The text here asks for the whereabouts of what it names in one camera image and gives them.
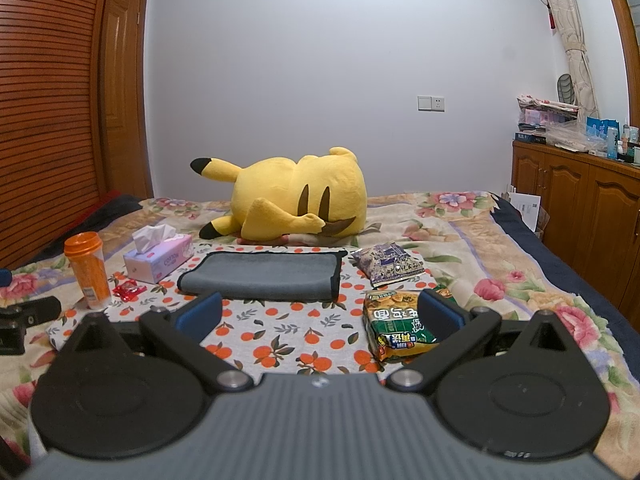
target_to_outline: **red tassel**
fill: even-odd
[[[546,4],[546,8],[549,9],[549,22],[551,23],[551,30],[556,30],[556,20],[554,20],[554,16],[551,13],[551,6]]]

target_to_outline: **stuffed animal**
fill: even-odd
[[[212,180],[234,182],[231,215],[200,230],[211,240],[240,231],[247,240],[285,234],[345,237],[359,233],[367,214],[367,190],[356,156],[346,148],[306,155],[298,163],[267,158],[239,168],[218,158],[196,158],[191,169]]]

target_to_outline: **tissue box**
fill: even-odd
[[[133,249],[124,255],[127,276],[141,282],[157,283],[193,256],[191,235],[178,235],[160,242],[146,253]]]

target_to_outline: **red candy wrapper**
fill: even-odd
[[[141,294],[145,290],[146,286],[138,286],[136,280],[127,280],[113,289],[113,295],[127,303],[127,301],[133,300],[138,294]]]

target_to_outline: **beige curtain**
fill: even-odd
[[[569,61],[569,73],[574,80],[575,94],[580,111],[578,119],[598,118],[598,105],[593,93],[587,51],[583,43],[582,22],[575,0],[548,0],[560,32]]]

